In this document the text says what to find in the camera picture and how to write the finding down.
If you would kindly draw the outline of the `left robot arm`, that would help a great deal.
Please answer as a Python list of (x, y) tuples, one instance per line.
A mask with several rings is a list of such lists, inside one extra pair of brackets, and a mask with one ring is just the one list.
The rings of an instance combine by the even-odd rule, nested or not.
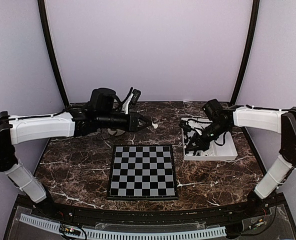
[(58, 206), (50, 201), (43, 185), (27, 170), (16, 156), (15, 145), (55, 137), (81, 137), (98, 129), (138, 132), (158, 125), (137, 112), (85, 112), (71, 110), (61, 114), (9, 116), (0, 113), (0, 172), (11, 179), (47, 218), (58, 214)]

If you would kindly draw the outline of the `white king chess piece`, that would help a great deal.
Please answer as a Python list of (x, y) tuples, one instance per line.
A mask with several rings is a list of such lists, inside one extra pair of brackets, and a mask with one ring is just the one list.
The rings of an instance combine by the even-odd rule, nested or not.
[(152, 122), (151, 125), (153, 126), (154, 129), (157, 129), (158, 128), (158, 124), (156, 124), (156, 123), (153, 123)]

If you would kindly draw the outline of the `white divided plastic tray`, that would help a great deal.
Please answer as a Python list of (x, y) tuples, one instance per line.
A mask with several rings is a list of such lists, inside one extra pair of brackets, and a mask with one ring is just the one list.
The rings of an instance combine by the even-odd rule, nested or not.
[[(210, 122), (212, 121), (206, 118), (192, 118), (192, 119), (201, 119), (201, 121)], [(210, 124), (203, 124), (202, 126), (206, 128)], [(230, 132), (227, 132), (225, 135), (225, 145), (218, 146), (215, 143), (222, 144), (223, 143), (223, 134), (216, 140), (210, 143), (210, 148), (208, 149), (206, 154), (200, 154), (193, 156), (191, 154), (185, 154), (183, 149), (183, 159), (185, 161), (224, 161), (224, 162), (231, 162), (236, 160), (238, 153), (231, 136)]]

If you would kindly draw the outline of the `black and grey chessboard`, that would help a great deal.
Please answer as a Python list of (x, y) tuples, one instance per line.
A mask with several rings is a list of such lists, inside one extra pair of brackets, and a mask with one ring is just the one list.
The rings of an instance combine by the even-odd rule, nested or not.
[(172, 146), (168, 144), (114, 146), (107, 199), (177, 200)]

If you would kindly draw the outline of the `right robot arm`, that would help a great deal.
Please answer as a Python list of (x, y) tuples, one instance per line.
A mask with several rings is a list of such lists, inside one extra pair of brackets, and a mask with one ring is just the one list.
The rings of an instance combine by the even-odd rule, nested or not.
[(272, 109), (234, 105), (229, 108), (203, 107), (210, 125), (195, 131), (184, 148), (186, 152), (206, 151), (210, 143), (233, 127), (247, 127), (275, 132), (281, 135), (279, 155), (263, 179), (248, 195), (250, 201), (243, 205), (243, 213), (255, 216), (262, 209), (262, 201), (284, 183), (296, 168), (296, 107)]

